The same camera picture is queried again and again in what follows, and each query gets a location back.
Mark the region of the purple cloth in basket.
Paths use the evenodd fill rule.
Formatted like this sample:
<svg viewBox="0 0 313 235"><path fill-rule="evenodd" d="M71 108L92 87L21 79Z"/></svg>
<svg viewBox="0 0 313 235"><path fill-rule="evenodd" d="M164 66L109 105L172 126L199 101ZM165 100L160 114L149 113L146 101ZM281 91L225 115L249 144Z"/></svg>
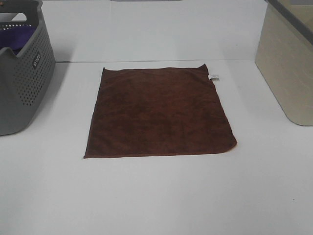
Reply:
<svg viewBox="0 0 313 235"><path fill-rule="evenodd" d="M36 28L19 26L0 31L0 48L10 48L17 55L31 38Z"/></svg>

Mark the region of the brown microfiber towel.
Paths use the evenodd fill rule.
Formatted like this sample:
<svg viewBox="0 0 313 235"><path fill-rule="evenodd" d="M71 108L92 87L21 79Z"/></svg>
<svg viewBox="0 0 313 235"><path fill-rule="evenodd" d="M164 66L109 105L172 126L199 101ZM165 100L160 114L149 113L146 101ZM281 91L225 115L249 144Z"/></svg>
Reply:
<svg viewBox="0 0 313 235"><path fill-rule="evenodd" d="M220 154L236 145L206 65L103 70L86 158Z"/></svg>

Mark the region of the beige plastic bin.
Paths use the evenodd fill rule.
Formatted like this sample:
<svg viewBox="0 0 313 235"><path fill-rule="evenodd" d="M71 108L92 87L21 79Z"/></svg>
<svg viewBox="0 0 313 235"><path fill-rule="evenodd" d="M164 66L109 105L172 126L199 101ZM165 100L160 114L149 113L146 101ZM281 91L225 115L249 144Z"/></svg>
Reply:
<svg viewBox="0 0 313 235"><path fill-rule="evenodd" d="M269 0L255 64L286 117L313 124L313 2Z"/></svg>

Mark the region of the grey perforated laundry basket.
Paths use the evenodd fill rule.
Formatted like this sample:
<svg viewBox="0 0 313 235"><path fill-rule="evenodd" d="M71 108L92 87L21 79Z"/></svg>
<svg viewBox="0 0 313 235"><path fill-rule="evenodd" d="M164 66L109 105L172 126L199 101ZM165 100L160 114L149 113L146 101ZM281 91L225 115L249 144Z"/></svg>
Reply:
<svg viewBox="0 0 313 235"><path fill-rule="evenodd" d="M15 55L0 49L0 134L25 129L35 115L50 84L55 57L42 13L40 0L2 0L0 12L22 13L26 19L2 22L0 30L32 26L36 30Z"/></svg>

